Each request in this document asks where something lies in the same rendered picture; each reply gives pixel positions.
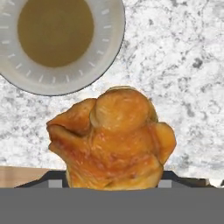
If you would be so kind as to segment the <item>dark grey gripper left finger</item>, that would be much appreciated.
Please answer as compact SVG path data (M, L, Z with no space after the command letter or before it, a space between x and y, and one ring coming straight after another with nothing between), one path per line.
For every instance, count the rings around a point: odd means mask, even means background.
M19 185L18 188L68 188L65 171L48 171L41 178Z

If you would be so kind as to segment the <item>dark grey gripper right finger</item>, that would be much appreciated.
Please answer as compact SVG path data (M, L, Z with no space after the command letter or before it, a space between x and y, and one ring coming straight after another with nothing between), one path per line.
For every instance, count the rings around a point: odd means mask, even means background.
M173 171L164 171L158 188L181 188L181 187L212 187L204 178L182 178Z

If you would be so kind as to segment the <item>golden brown chicken drumstick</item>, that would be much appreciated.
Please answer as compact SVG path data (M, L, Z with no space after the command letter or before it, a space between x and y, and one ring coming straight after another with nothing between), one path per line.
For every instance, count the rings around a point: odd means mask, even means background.
M66 163L71 188L142 190L158 185L177 144L146 96L112 87L74 104L46 124L49 150Z

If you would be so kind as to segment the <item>white bowl with tan inside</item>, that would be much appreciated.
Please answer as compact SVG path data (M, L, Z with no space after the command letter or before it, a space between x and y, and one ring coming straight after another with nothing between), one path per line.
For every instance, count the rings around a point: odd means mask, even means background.
M0 0L0 75L35 95L99 79L121 49L123 0Z

